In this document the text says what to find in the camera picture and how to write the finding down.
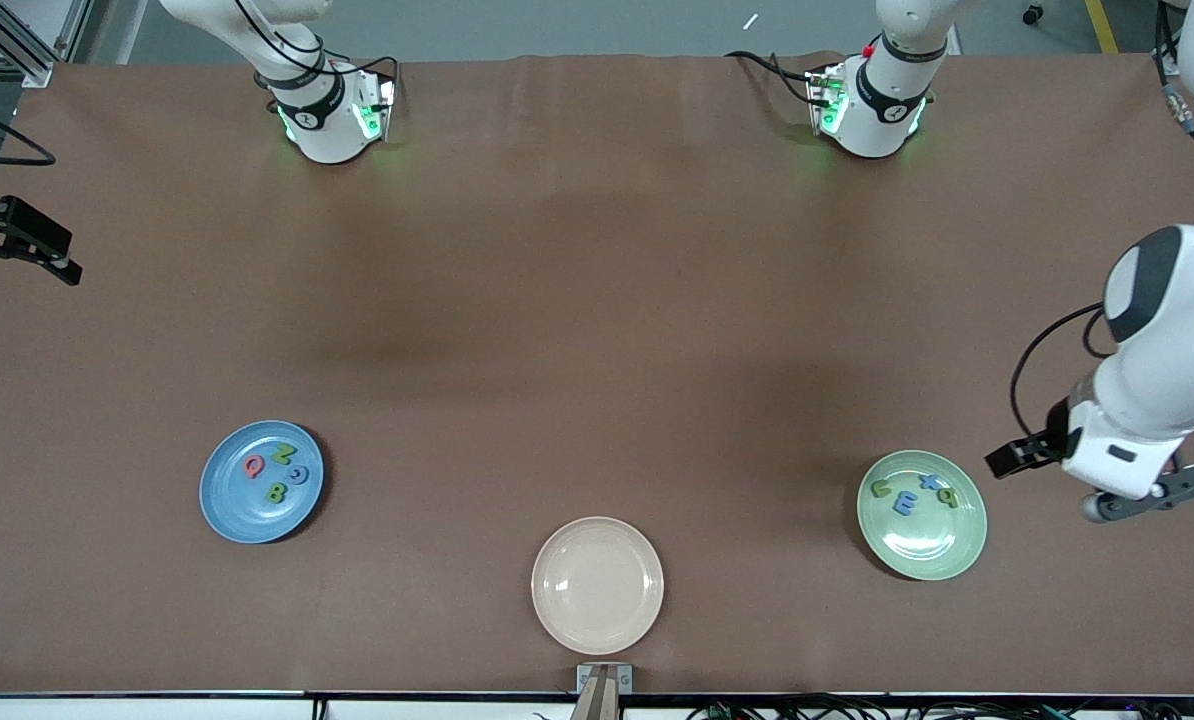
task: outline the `blue plate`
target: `blue plate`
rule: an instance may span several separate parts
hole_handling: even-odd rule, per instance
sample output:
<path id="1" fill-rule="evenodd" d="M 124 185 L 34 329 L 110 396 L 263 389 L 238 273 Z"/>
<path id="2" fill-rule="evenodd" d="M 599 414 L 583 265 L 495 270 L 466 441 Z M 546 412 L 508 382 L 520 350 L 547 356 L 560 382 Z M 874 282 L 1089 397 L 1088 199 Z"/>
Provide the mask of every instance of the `blue plate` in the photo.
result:
<path id="1" fill-rule="evenodd" d="M 251 423 L 214 448 L 201 472 L 201 513 L 232 542 L 272 542 L 294 533 L 322 496 L 316 441 L 283 420 Z"/>

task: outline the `yellow floor line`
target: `yellow floor line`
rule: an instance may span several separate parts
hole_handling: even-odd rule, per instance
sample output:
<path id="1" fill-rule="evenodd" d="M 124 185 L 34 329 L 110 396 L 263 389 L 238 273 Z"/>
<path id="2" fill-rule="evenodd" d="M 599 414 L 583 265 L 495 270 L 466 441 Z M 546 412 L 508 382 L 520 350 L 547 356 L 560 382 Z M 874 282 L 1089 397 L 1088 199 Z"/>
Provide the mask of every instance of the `yellow floor line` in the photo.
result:
<path id="1" fill-rule="evenodd" d="M 1090 16 L 1090 24 L 1095 26 L 1095 37 L 1098 38 L 1100 53 L 1104 55 L 1118 54 L 1118 38 L 1113 37 L 1113 26 L 1108 24 L 1108 13 L 1104 13 L 1104 4 L 1100 0 L 1087 0 L 1087 13 Z"/>

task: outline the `brown paper surface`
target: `brown paper surface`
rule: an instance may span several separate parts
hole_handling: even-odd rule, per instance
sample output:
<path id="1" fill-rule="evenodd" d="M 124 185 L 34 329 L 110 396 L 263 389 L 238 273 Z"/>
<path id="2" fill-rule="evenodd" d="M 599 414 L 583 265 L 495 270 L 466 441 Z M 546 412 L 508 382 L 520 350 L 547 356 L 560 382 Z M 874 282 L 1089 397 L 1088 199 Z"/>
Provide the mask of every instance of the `brown paper surface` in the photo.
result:
<path id="1" fill-rule="evenodd" d="M 642 691 L 1194 693 L 1194 501 L 1097 527 L 1058 469 L 981 462 L 1033 334 L 1194 223 L 1145 56 L 949 59 L 880 161 L 734 60 L 404 72 L 393 142 L 341 167 L 250 68 L 25 94 L 59 165 L 0 195 L 85 277 L 0 263 L 0 691 L 570 687 L 530 566 L 610 515 L 666 573 L 618 657 Z M 1078 331 L 1028 368 L 1035 424 L 1094 367 Z M 265 418 L 319 438 L 328 491 L 233 544 L 201 467 Z M 907 447 L 980 486 L 962 577 L 858 537 L 863 470 Z"/>

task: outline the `gray floor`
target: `gray floor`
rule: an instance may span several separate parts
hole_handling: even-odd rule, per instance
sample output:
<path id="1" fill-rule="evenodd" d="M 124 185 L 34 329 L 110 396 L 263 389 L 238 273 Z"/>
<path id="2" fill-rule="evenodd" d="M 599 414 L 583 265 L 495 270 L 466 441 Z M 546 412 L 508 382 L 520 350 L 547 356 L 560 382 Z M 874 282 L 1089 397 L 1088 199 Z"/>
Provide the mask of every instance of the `gray floor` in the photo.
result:
<path id="1" fill-rule="evenodd" d="M 1138 0 L 1147 8 L 1151 4 Z M 1036 27 L 1026 4 L 987 0 L 962 23 L 964 50 L 993 54 L 1098 53 L 1081 0 L 1053 0 Z M 751 27 L 744 23 L 757 13 Z M 328 47 L 404 61 L 501 60 L 519 55 L 725 55 L 731 50 L 857 51 L 878 31 L 870 0 L 340 0 L 313 23 Z M 1151 29 L 1146 37 L 1151 37 Z M 149 4 L 130 57 L 136 64 L 239 63 L 235 53 Z"/>

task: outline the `robotic arm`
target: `robotic arm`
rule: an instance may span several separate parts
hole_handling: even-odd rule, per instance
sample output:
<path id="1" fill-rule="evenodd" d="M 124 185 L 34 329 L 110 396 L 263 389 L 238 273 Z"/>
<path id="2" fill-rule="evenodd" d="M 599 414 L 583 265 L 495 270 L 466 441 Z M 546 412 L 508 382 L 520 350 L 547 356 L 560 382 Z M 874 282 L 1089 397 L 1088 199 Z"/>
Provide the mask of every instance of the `robotic arm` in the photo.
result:
<path id="1" fill-rule="evenodd" d="M 917 133 L 953 23 L 978 0 L 878 0 L 882 32 L 863 55 L 833 64 L 811 97 L 817 131 L 863 158 L 899 150 Z"/>
<path id="2" fill-rule="evenodd" d="M 344 164 L 387 133 L 393 81 L 327 56 L 304 21 L 331 0 L 162 0 L 174 18 L 240 53 L 277 99 L 287 136 L 318 164 Z"/>
<path id="3" fill-rule="evenodd" d="M 1194 94 L 1194 1 L 1178 74 Z M 1194 133 L 1182 97 L 1164 91 Z M 1118 351 L 1051 407 L 1045 430 L 985 460 L 997 478 L 1059 462 L 1101 491 L 1082 506 L 1088 519 L 1119 521 L 1194 497 L 1194 466 L 1177 455 L 1194 430 L 1194 224 L 1159 229 L 1126 251 L 1104 283 L 1103 309 Z"/>

